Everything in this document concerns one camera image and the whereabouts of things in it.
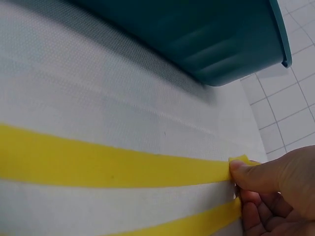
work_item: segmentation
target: grout line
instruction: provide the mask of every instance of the grout line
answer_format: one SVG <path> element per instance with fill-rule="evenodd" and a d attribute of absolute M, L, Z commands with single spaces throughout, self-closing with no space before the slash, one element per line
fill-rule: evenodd
<path fill-rule="evenodd" d="M 288 12 L 288 14 L 290 14 L 290 15 L 291 15 L 291 13 L 292 13 L 292 12 L 295 12 L 295 11 L 297 11 L 297 10 L 300 10 L 301 8 L 303 8 L 303 7 L 307 6 L 308 4 L 311 4 L 311 3 L 309 2 L 309 3 L 305 4 L 304 6 L 301 6 L 301 7 L 297 8 L 297 9 L 295 9 L 295 10 L 291 11 L 291 12 L 289 12 L 289 11 L 288 11 L 287 7 L 285 7 L 285 8 L 286 8 L 286 11 Z"/>
<path fill-rule="evenodd" d="M 292 53 L 292 56 L 295 55 L 295 54 L 297 54 L 297 53 L 299 53 L 299 52 L 301 52 L 301 51 L 303 51 L 303 50 L 305 50 L 305 49 L 307 49 L 307 48 L 310 48 L 310 47 L 314 46 L 313 41 L 312 41 L 311 39 L 310 39 L 310 41 L 312 42 L 311 45 L 309 45 L 309 46 L 307 46 L 306 48 L 303 48 L 303 49 L 301 49 L 301 50 L 299 50 L 299 51 L 297 51 L 297 52 L 295 52 L 295 53 Z"/>
<path fill-rule="evenodd" d="M 309 108 L 309 111 L 310 111 L 310 113 L 311 113 L 311 115 L 312 115 L 312 117 L 313 117 L 313 120 L 314 120 L 314 122 L 315 122 L 314 115 L 313 115 L 313 113 L 312 113 L 312 111 L 311 111 L 311 108 L 310 108 L 310 106 L 309 106 L 309 103 L 308 103 L 307 100 L 306 100 L 306 97 L 305 97 L 305 95 L 304 95 L 304 93 L 303 93 L 303 90 L 302 90 L 302 88 L 301 88 L 301 85 L 300 85 L 299 81 L 297 80 L 297 78 L 296 78 L 295 73 L 294 73 L 293 70 L 292 70 L 292 72 L 293 72 L 294 77 L 295 77 L 295 79 L 296 79 L 296 81 L 297 81 L 297 84 L 299 85 L 299 88 L 300 88 L 300 90 L 301 90 L 301 92 L 302 92 L 302 95 L 303 95 L 303 97 L 304 97 L 304 99 L 305 99 L 305 101 L 306 101 L 307 107 Z"/>
<path fill-rule="evenodd" d="M 280 147 L 280 148 L 277 148 L 277 149 L 275 149 L 275 150 L 273 150 L 273 151 L 267 152 L 266 154 L 268 155 L 268 154 L 270 154 L 270 153 L 272 153 L 272 152 L 274 152 L 274 151 L 278 151 L 278 150 L 280 150 L 280 149 L 282 149 L 282 148 L 284 148 L 284 149 L 285 149 L 285 146 Z"/>
<path fill-rule="evenodd" d="M 315 131 L 314 131 L 313 133 L 310 133 L 310 134 L 304 136 L 303 138 L 300 138 L 300 139 L 298 139 L 298 140 L 295 140 L 295 141 L 292 142 L 292 143 L 287 144 L 286 146 L 289 146 L 289 145 L 291 145 L 291 144 L 293 144 L 293 143 L 296 143 L 297 141 L 300 141 L 300 140 L 302 140 L 302 139 L 304 139 L 304 138 L 306 138 L 306 137 L 308 137 L 308 136 L 311 136 L 312 134 L 315 134 Z"/>
<path fill-rule="evenodd" d="M 250 106 L 251 106 L 251 105 L 254 105 L 254 104 L 258 103 L 258 102 L 261 102 L 261 101 L 264 100 L 264 99 L 266 99 L 266 97 L 264 97 L 263 99 L 260 99 L 260 100 L 258 100 L 258 101 L 256 101 L 256 102 L 253 102 L 252 104 L 250 104 Z"/>
<path fill-rule="evenodd" d="M 303 109 L 301 109 L 301 110 L 299 110 L 299 111 L 297 111 L 297 112 L 295 112 L 295 113 L 293 113 L 293 114 L 291 114 L 291 115 L 289 115 L 289 116 L 287 116 L 287 117 L 285 117 L 285 118 L 282 118 L 282 119 L 280 119 L 280 120 L 276 120 L 276 122 L 273 122 L 272 124 L 269 124 L 269 125 L 267 125 L 267 126 L 261 128 L 261 129 L 259 129 L 259 130 L 262 130 L 262 129 L 264 129 L 264 128 L 270 126 L 270 125 L 276 124 L 277 122 L 283 121 L 284 119 L 289 118 L 289 117 L 291 117 L 291 116 L 293 116 L 293 115 L 295 115 L 295 114 L 298 114 L 299 112 L 301 112 L 301 111 L 303 111 L 303 110 L 306 110 L 306 109 L 308 109 L 308 108 L 309 108 L 309 106 L 307 106 L 307 107 L 305 107 L 305 108 L 303 108 Z"/>
<path fill-rule="evenodd" d="M 294 19 L 294 17 L 291 15 L 291 13 L 289 12 L 289 15 L 293 18 L 293 20 L 297 23 L 297 25 L 298 26 L 300 26 L 301 28 L 302 28 L 302 30 L 304 31 L 304 33 L 307 35 L 307 37 L 310 39 L 310 41 L 313 43 L 313 45 L 315 46 L 315 44 L 314 44 L 314 42 L 313 42 L 313 40 L 312 40 L 312 38 L 309 36 L 309 34 L 305 31 L 305 29 Z"/>
<path fill-rule="evenodd" d="M 287 147 L 287 146 L 289 146 L 289 145 L 291 145 L 291 144 L 293 144 L 293 143 L 296 143 L 296 142 L 298 142 L 298 141 L 300 141 L 300 140 L 302 140 L 302 139 L 304 139 L 304 138 L 307 138 L 308 136 L 311 136 L 312 134 L 315 134 L 315 131 L 314 131 L 313 133 L 310 133 L 310 134 L 308 134 L 308 135 L 306 135 L 306 136 L 304 136 L 304 137 L 302 137 L 302 138 L 300 138 L 300 139 L 298 139 L 298 140 L 295 140 L 294 142 L 289 143 L 289 144 L 287 144 L 287 145 L 285 145 L 285 146 L 283 146 L 283 147 L 279 147 L 279 148 L 277 148 L 277 149 L 275 149 L 275 150 L 273 150 L 273 151 L 269 151 L 269 152 L 267 152 L 266 154 L 270 154 L 270 153 L 272 153 L 272 152 L 274 152 L 274 151 L 277 151 L 277 150 L 280 150 L 280 149 L 282 149 L 282 148 L 284 148 L 284 147 Z"/>
<path fill-rule="evenodd" d="M 287 87 L 285 87 L 285 88 L 282 88 L 281 90 L 279 90 L 279 91 L 277 91 L 277 92 L 274 92 L 274 93 L 268 95 L 267 97 L 271 97 L 271 96 L 277 94 L 278 92 L 281 92 L 281 91 L 283 91 L 283 90 L 285 90 L 285 89 L 287 89 L 287 88 L 289 88 L 289 87 L 291 87 L 291 86 L 293 86 L 293 85 L 298 84 L 299 82 L 302 82 L 303 80 L 308 79 L 309 77 L 311 77 L 311 76 L 313 76 L 313 75 L 315 75 L 315 73 L 313 73 L 312 75 L 309 75 L 308 77 L 306 77 L 306 78 L 304 78 L 304 79 L 302 79 L 302 80 L 300 80 L 300 81 L 298 81 L 298 82 L 295 82 L 295 83 L 292 84 L 292 85 L 289 85 L 289 86 L 287 86 Z M 267 97 L 264 97 L 264 98 L 262 98 L 262 99 L 260 99 L 260 100 L 258 100 L 258 101 L 256 101 L 256 102 L 253 102 L 253 103 L 250 104 L 250 105 L 254 105 L 254 104 L 256 104 L 257 102 L 261 102 L 262 100 L 266 99 Z"/>
<path fill-rule="evenodd" d="M 284 145 L 284 139 L 283 139 L 283 137 L 282 137 L 282 133 L 281 133 L 281 131 L 280 131 L 280 128 L 279 128 L 279 125 L 278 125 L 278 122 L 277 122 L 275 113 L 274 113 L 274 111 L 272 110 L 272 107 L 271 107 L 271 105 L 270 105 L 269 99 L 267 98 L 266 92 L 265 92 L 264 88 L 262 87 L 261 82 L 260 82 L 259 79 L 258 79 L 258 82 L 259 82 L 259 84 L 260 84 L 260 86 L 261 86 L 261 88 L 262 88 L 262 91 L 264 92 L 264 94 L 265 94 L 265 96 L 266 96 L 266 99 L 267 99 L 267 102 L 268 102 L 268 104 L 269 104 L 269 106 L 270 106 L 271 112 L 272 112 L 272 114 L 273 114 L 273 116 L 274 116 L 274 118 L 275 118 L 275 121 L 276 121 L 278 130 L 279 130 L 279 133 L 280 133 L 280 137 L 281 137 L 281 139 L 282 139 L 282 143 L 283 143 L 283 146 L 284 146 L 284 149 L 285 149 L 285 152 L 286 152 L 286 147 L 285 147 L 285 145 Z"/>

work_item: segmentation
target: fingernail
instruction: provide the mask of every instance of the fingernail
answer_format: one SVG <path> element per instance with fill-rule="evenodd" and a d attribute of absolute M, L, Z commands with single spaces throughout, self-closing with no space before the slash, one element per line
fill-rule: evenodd
<path fill-rule="evenodd" d="M 230 162 L 230 169 L 232 171 L 235 171 L 239 169 L 240 167 L 244 167 L 244 166 L 247 166 L 247 164 L 241 160 L 233 160 Z"/>

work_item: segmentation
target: finger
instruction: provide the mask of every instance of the finger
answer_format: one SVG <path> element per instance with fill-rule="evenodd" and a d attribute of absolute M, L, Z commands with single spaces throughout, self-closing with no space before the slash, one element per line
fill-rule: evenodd
<path fill-rule="evenodd" d="M 261 198 L 258 193 L 240 189 L 242 203 L 254 203 L 257 206 L 261 204 Z"/>
<path fill-rule="evenodd" d="M 246 236 L 260 236 L 267 232 L 260 221 L 258 210 L 254 203 L 244 204 L 242 217 Z"/>
<path fill-rule="evenodd" d="M 230 171 L 236 184 L 245 190 L 259 193 L 279 192 L 279 173 L 284 161 L 280 158 L 249 166 L 240 160 L 234 160 L 230 162 Z"/>
<path fill-rule="evenodd" d="M 276 227 L 272 231 L 272 235 L 286 235 L 286 236 L 314 236 L 315 222 L 304 221 L 295 223 L 284 223 Z"/>
<path fill-rule="evenodd" d="M 284 218 L 274 216 L 271 217 L 268 222 L 266 222 L 265 229 L 269 232 L 272 232 L 276 227 L 284 223 L 286 223 L 286 220 Z"/>
<path fill-rule="evenodd" d="M 261 200 L 260 195 L 258 193 L 241 189 L 241 200 L 243 204 L 254 203 L 256 205 L 262 225 L 266 225 L 268 221 L 273 217 L 272 212 Z"/>
<path fill-rule="evenodd" d="M 287 222 L 298 222 L 301 221 L 303 218 L 300 213 L 296 210 L 290 212 L 290 214 L 286 217 Z"/>
<path fill-rule="evenodd" d="M 306 221 L 301 224 L 295 224 L 291 228 L 291 234 L 289 236 L 314 236 L 315 235 L 315 222 Z"/>
<path fill-rule="evenodd" d="M 293 210 L 280 193 L 260 194 L 260 197 L 276 216 L 286 218 Z"/>

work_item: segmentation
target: hand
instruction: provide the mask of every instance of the hand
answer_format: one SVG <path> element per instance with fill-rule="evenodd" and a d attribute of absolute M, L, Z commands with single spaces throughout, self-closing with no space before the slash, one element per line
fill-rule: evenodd
<path fill-rule="evenodd" d="M 315 236 L 315 146 L 258 166 L 232 161 L 230 171 L 246 236 Z"/>

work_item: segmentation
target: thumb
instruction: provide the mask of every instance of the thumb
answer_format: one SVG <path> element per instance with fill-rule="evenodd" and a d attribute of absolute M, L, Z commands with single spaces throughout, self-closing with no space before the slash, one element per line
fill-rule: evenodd
<path fill-rule="evenodd" d="M 249 166 L 243 161 L 234 160 L 230 162 L 230 172 L 233 180 L 242 189 L 271 193 L 280 191 L 279 178 L 283 166 L 280 159 L 257 166 Z"/>

